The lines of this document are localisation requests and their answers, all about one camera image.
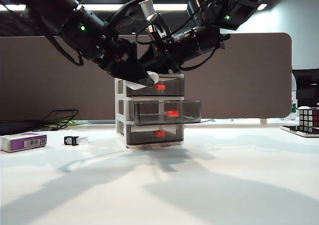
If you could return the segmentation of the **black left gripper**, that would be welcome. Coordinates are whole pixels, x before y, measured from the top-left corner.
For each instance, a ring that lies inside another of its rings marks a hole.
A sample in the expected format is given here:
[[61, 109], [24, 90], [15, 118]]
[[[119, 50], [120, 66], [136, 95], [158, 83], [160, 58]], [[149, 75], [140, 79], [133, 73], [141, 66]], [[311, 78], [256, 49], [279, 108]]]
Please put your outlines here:
[[139, 81], [146, 75], [135, 74], [136, 59], [136, 43], [120, 38], [107, 42], [103, 57], [98, 60], [98, 66], [114, 78]]

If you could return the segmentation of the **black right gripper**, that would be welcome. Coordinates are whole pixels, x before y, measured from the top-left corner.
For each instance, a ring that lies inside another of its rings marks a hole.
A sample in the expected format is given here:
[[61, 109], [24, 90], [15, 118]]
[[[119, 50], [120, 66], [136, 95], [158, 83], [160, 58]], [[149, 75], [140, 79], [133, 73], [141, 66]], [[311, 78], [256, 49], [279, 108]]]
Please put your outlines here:
[[155, 74], [151, 72], [167, 72], [168, 74], [181, 74], [179, 63], [174, 62], [165, 40], [160, 36], [150, 36], [150, 41], [139, 41], [138, 44], [148, 45], [146, 52], [135, 60], [135, 74], [146, 75], [138, 81], [141, 86], [152, 87], [155, 84]]

